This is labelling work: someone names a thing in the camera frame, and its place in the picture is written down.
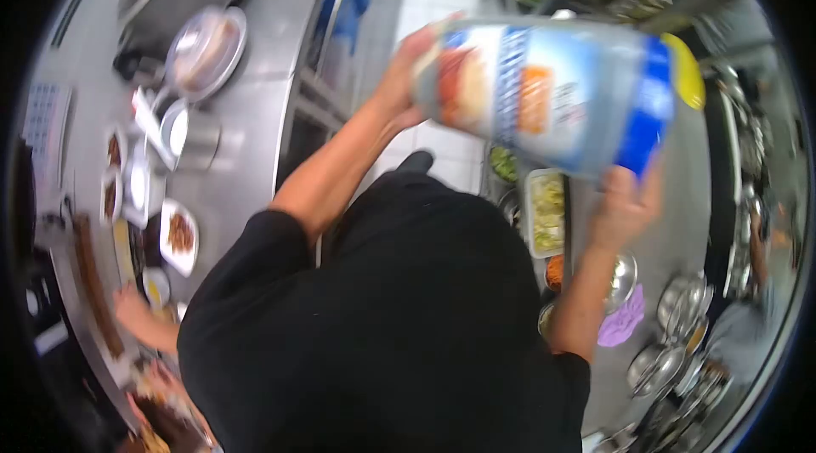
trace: white tile wall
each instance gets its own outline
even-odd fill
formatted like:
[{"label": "white tile wall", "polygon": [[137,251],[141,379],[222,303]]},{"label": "white tile wall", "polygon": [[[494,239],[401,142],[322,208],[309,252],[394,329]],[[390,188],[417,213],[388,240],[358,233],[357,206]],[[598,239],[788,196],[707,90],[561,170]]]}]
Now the white tile wall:
[{"label": "white tile wall", "polygon": [[[394,49],[406,35],[427,23],[443,19],[456,11],[474,14],[478,5],[479,0],[402,0]],[[372,82],[362,85],[362,88],[373,91],[379,76],[378,74],[373,77]],[[424,122],[400,133],[374,164],[370,176],[378,176],[392,169],[408,154],[418,149],[425,149],[434,154],[436,160],[431,168],[431,175],[456,190],[478,193],[484,142],[433,121]]]}]

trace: black shirt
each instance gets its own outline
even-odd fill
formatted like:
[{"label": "black shirt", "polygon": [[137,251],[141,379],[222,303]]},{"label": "black shirt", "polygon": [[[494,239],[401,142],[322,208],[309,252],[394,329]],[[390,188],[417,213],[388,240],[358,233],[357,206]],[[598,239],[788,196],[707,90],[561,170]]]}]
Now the black shirt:
[{"label": "black shirt", "polygon": [[386,174],[311,266],[259,212],[189,303],[184,384],[227,453],[579,451],[589,366],[537,330],[519,235],[477,196]]}]

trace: green vegetables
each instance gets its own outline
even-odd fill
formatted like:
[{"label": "green vegetables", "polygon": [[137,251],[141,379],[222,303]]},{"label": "green vegetables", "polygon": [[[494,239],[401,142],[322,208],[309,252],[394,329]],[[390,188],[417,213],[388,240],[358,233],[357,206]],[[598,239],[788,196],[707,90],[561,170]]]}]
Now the green vegetables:
[{"label": "green vegetables", "polygon": [[490,165],[496,175],[507,182],[516,181],[516,156],[504,147],[490,149]]}]

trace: purple cloth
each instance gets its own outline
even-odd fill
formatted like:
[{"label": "purple cloth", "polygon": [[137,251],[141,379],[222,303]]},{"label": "purple cloth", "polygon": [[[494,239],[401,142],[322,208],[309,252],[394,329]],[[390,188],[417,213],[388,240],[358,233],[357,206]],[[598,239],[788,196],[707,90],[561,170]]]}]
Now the purple cloth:
[{"label": "purple cloth", "polygon": [[608,316],[598,331],[598,345],[614,347],[629,339],[635,326],[643,320],[646,300],[643,299],[643,285],[635,286],[632,296]]}]

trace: blue label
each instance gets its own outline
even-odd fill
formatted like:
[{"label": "blue label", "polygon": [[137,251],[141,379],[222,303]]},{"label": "blue label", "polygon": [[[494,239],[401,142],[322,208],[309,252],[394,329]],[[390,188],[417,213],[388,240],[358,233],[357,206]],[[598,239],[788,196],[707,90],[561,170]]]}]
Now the blue label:
[{"label": "blue label", "polygon": [[521,71],[529,40],[529,28],[510,26],[504,31],[499,45],[493,132],[498,142],[508,148],[516,146]]},{"label": "blue label", "polygon": [[632,170],[641,178],[652,149],[660,143],[666,125],[673,119],[674,90],[669,50],[657,37],[649,37],[646,61],[615,164]]},{"label": "blue label", "polygon": [[464,30],[456,30],[454,32],[448,32],[445,34],[445,47],[446,48],[458,48],[465,41],[468,39],[468,35],[464,32]]}]

